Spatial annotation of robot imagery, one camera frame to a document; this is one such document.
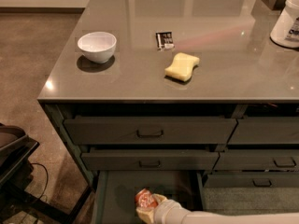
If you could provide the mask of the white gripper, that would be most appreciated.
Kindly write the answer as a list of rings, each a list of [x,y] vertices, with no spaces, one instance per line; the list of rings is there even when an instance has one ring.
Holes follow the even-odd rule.
[[[158,206],[137,207],[136,212],[139,218],[146,224],[181,224],[183,218],[190,213],[179,203],[167,198],[161,194],[153,194],[154,200]]]

